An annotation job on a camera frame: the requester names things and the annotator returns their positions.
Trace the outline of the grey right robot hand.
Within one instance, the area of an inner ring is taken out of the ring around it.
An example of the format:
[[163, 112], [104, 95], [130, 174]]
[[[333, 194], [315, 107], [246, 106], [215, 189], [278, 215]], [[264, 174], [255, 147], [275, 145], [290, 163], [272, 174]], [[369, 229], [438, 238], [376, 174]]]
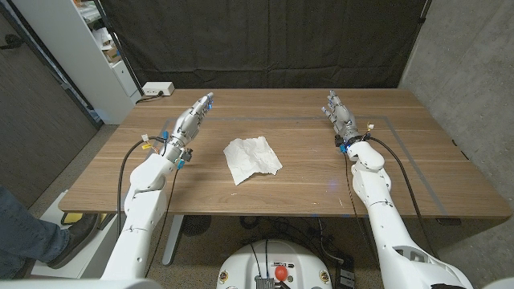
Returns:
[[344, 142], [355, 140], [359, 133], [354, 115], [342, 104], [334, 90], [329, 91], [327, 99], [328, 107], [321, 110], [332, 123], [336, 136]]

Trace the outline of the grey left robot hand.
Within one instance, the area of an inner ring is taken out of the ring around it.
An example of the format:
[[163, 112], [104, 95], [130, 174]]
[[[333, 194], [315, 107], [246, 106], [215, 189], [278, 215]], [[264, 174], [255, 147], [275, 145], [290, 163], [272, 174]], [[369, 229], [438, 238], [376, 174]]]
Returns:
[[197, 136], [204, 117], [212, 109], [213, 100], [214, 93], [209, 92], [178, 117], [172, 132], [173, 145], [185, 147]]

